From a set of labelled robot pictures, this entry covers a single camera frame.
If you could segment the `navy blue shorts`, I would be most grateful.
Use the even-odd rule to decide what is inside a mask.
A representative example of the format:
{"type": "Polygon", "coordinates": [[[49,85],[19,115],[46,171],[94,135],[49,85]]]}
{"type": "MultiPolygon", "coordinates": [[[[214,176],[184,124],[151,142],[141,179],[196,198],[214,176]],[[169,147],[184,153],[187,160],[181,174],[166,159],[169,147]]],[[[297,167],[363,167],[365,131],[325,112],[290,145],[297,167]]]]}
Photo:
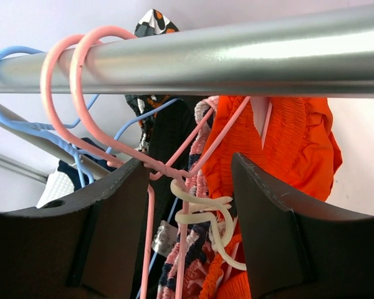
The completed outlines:
{"type": "MultiPolygon", "coordinates": [[[[89,154],[86,154],[85,156],[110,172],[113,172],[116,170],[116,168],[109,166],[107,164],[107,161],[104,159],[97,159],[89,154]]],[[[72,181],[72,184],[74,185],[74,191],[77,191],[82,188],[78,171],[75,168],[73,168],[71,165],[60,160],[57,170],[61,173],[66,174],[69,177],[69,179],[72,181]]]]}

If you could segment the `orange shorts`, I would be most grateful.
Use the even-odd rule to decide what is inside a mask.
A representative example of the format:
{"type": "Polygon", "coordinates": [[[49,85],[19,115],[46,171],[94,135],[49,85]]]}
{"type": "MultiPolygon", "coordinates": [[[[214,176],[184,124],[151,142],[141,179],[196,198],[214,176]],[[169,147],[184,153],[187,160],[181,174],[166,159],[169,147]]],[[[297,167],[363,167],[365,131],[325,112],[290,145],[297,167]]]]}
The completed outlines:
{"type": "MultiPolygon", "coordinates": [[[[203,153],[215,141],[244,97],[220,96],[203,153]]],[[[342,154],[332,129],[327,98],[271,97],[272,106],[264,147],[248,103],[220,144],[202,166],[208,196],[232,196],[231,159],[242,153],[263,170],[320,201],[329,197],[342,154]]],[[[251,298],[246,271],[233,270],[216,291],[223,274],[223,258],[216,254],[198,298],[251,298]]]]}

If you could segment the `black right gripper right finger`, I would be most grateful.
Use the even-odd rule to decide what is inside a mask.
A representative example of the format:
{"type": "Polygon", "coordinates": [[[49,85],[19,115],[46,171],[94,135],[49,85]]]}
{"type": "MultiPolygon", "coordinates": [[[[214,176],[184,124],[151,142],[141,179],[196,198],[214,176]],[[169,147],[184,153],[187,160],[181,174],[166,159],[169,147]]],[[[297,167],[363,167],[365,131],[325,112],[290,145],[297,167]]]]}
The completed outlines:
{"type": "Polygon", "coordinates": [[[374,298],[374,216],[314,199],[233,155],[253,298],[374,298]]]}

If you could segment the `pink wire hanger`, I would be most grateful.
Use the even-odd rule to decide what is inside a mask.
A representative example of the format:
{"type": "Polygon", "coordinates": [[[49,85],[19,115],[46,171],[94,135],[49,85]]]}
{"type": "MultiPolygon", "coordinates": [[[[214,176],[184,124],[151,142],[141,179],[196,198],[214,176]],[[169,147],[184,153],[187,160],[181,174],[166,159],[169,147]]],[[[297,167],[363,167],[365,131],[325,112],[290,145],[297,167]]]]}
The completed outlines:
{"type": "Polygon", "coordinates": [[[178,265],[179,276],[176,279],[176,298],[181,298],[182,296],[185,265],[186,230],[189,223],[210,221],[213,230],[213,237],[216,241],[216,245],[218,246],[218,253],[222,256],[225,262],[229,264],[229,266],[242,271],[247,270],[246,264],[234,260],[234,258],[232,258],[224,248],[226,245],[228,245],[228,243],[230,243],[231,237],[234,232],[234,224],[231,219],[231,215],[224,205],[226,202],[229,202],[231,198],[226,196],[219,197],[217,199],[194,197],[188,193],[188,188],[186,187],[183,178],[190,177],[198,172],[200,167],[202,167],[206,160],[208,160],[209,156],[214,152],[214,150],[218,147],[218,144],[220,144],[221,140],[226,136],[226,133],[231,129],[232,125],[238,119],[242,111],[245,109],[246,105],[250,102],[251,98],[245,97],[238,109],[235,111],[234,115],[223,128],[222,132],[209,147],[207,153],[202,156],[200,162],[196,165],[192,172],[189,173],[183,170],[172,168],[172,162],[164,164],[161,161],[155,160],[108,136],[99,128],[96,122],[94,122],[87,109],[82,92],[81,79],[84,60],[90,47],[93,44],[99,42],[101,38],[107,36],[120,37],[124,40],[134,39],[136,37],[132,33],[117,26],[98,27],[90,31],[87,35],[83,36],[83,38],[77,43],[70,61],[69,83],[72,100],[75,109],[77,110],[77,114],[82,120],[82,123],[85,125],[88,131],[93,134],[94,137],[98,138],[99,141],[144,162],[147,168],[157,170],[158,175],[165,175],[173,179],[170,183],[171,191],[173,194],[183,200],[183,209],[180,210],[175,216],[175,220],[181,225],[180,246],[182,246],[182,248],[180,249],[180,263],[178,265]],[[226,223],[226,231],[223,237],[221,237],[219,234],[218,223],[212,212],[204,212],[201,214],[189,213],[189,203],[191,202],[193,203],[192,207],[197,211],[201,209],[213,208],[219,210],[223,214],[226,223]]]}
{"type": "MultiPolygon", "coordinates": [[[[83,38],[82,34],[75,34],[63,38],[58,43],[56,43],[50,51],[48,51],[44,62],[42,64],[41,76],[40,76],[40,91],[42,96],[42,103],[46,111],[46,115],[49,117],[49,120],[54,127],[54,129],[59,133],[59,135],[68,143],[76,145],[83,150],[87,150],[90,154],[97,155],[100,158],[103,158],[115,166],[121,166],[123,163],[114,158],[112,155],[94,147],[93,145],[85,142],[84,140],[73,135],[61,122],[54,106],[52,100],[52,72],[57,59],[61,53],[68,47],[77,44],[83,38]]],[[[147,284],[149,276],[149,265],[150,265],[150,255],[151,255],[151,241],[153,233],[151,229],[153,228],[153,217],[154,217],[154,205],[155,205],[155,192],[151,185],[148,185],[148,212],[147,212],[147,221],[146,221],[146,236],[145,236],[145,247],[144,247],[144,259],[142,266],[142,276],[141,276],[141,286],[140,286],[140,298],[146,298],[147,294],[147,284]]]]}

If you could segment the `black shorts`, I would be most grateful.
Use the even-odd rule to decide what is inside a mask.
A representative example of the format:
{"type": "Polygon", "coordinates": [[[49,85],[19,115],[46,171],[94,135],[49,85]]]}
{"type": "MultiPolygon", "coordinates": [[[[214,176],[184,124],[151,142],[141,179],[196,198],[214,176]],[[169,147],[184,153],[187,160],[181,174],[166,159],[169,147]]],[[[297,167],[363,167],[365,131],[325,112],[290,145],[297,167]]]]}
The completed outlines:
{"type": "MultiPolygon", "coordinates": [[[[175,151],[196,127],[194,108],[205,97],[180,96],[178,100],[162,111],[158,112],[155,120],[151,121],[151,138],[149,141],[148,155],[162,162],[167,162],[175,151]]],[[[172,167],[186,169],[188,167],[188,155],[192,142],[173,163],[172,167]]],[[[156,234],[162,220],[167,220],[175,197],[170,191],[171,178],[162,176],[150,184],[155,192],[155,211],[153,220],[153,235],[156,234]]],[[[133,276],[130,298],[136,298],[141,285],[143,251],[146,234],[146,214],[143,215],[139,248],[135,261],[135,273],[133,276]]],[[[162,274],[162,267],[166,257],[157,255],[148,278],[146,298],[156,298],[158,281],[162,274]]]]}

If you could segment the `camouflage patterned shorts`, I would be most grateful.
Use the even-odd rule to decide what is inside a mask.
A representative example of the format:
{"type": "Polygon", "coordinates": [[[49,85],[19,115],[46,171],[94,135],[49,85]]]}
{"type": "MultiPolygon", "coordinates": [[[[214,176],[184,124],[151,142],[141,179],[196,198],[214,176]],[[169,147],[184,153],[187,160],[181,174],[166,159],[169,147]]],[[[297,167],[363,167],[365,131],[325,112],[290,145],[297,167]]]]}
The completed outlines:
{"type": "MultiPolygon", "coordinates": [[[[157,36],[178,32],[179,29],[160,11],[150,9],[138,22],[134,35],[137,37],[157,36]]],[[[125,95],[128,106],[137,117],[151,113],[170,100],[169,95],[125,95]]],[[[141,137],[138,150],[147,152],[155,123],[156,112],[138,121],[141,137]]]]}

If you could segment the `silver clothes rack rail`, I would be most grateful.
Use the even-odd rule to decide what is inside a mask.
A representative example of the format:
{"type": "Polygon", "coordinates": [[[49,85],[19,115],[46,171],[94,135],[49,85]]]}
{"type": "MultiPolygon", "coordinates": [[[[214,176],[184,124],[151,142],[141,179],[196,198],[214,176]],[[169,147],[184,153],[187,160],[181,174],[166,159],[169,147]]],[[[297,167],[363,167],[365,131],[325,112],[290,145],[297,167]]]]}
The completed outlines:
{"type": "Polygon", "coordinates": [[[374,4],[118,40],[86,59],[85,93],[374,97],[374,4]]]}

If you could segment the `pink patterned shorts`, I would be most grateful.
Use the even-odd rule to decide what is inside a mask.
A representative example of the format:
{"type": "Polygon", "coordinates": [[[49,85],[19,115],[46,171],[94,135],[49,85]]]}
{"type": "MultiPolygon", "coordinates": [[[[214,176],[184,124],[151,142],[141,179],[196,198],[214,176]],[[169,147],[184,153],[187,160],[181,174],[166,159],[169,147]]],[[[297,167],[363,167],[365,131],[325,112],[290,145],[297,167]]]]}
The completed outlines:
{"type": "MultiPolygon", "coordinates": [[[[213,117],[214,115],[211,115],[203,123],[191,145],[188,157],[188,171],[193,169],[203,154],[204,146],[213,125],[213,117]]],[[[197,197],[209,196],[207,182],[202,171],[198,171],[192,177],[185,179],[185,183],[191,195],[197,197]]],[[[199,297],[204,280],[208,274],[210,263],[215,256],[208,235],[209,226],[210,222],[193,224],[187,231],[183,298],[199,297]]],[[[176,297],[179,251],[180,243],[177,242],[162,267],[162,273],[158,282],[157,298],[176,297]]]]}

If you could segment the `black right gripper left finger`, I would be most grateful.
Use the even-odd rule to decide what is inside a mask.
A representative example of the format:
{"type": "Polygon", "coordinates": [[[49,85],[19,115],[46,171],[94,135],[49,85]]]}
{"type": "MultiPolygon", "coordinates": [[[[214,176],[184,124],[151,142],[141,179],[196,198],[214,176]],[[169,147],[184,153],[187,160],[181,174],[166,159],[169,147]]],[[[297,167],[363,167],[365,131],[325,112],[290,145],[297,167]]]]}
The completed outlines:
{"type": "Polygon", "coordinates": [[[43,208],[0,213],[0,298],[128,298],[148,179],[131,159],[43,208]]]}

